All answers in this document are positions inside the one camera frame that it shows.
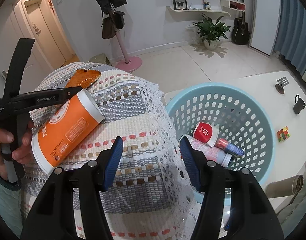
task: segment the white bottle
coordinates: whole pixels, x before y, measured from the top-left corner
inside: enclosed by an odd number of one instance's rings
[[[202,143],[201,141],[193,138],[190,135],[186,135],[184,134],[179,141],[181,141],[181,139],[183,137],[187,137],[188,141],[190,142],[192,148],[194,150],[197,151],[201,151],[204,153],[205,157],[207,158],[207,160],[209,161],[214,161],[216,163],[218,163],[219,165],[223,166],[224,168],[226,168],[232,158],[232,155],[225,153],[223,150],[220,150],[216,147],[210,147],[208,145],[206,145],[205,143]]]

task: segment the plastic basket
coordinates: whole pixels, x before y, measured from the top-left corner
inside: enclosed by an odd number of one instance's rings
[[[219,137],[245,151],[233,160],[230,170],[249,168],[263,184],[273,165],[275,133],[265,110],[246,92],[221,83],[199,84],[181,91],[166,106],[176,130],[176,139],[192,135],[198,122],[216,125]],[[197,202],[203,194],[195,192]],[[225,190],[225,205],[230,204],[230,189]]]

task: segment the light switch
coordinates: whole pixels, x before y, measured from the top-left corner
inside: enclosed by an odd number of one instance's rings
[[[56,0],[56,4],[60,4],[62,0]]]

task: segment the white flower pot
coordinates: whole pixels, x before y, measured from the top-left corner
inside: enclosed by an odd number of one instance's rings
[[[211,41],[211,44],[208,44],[207,40],[204,40],[204,44],[207,50],[215,50],[217,48],[217,41]]]

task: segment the butterfly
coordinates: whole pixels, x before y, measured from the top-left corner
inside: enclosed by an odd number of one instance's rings
[[[181,8],[184,6],[184,2],[176,2],[177,3],[177,7]]]

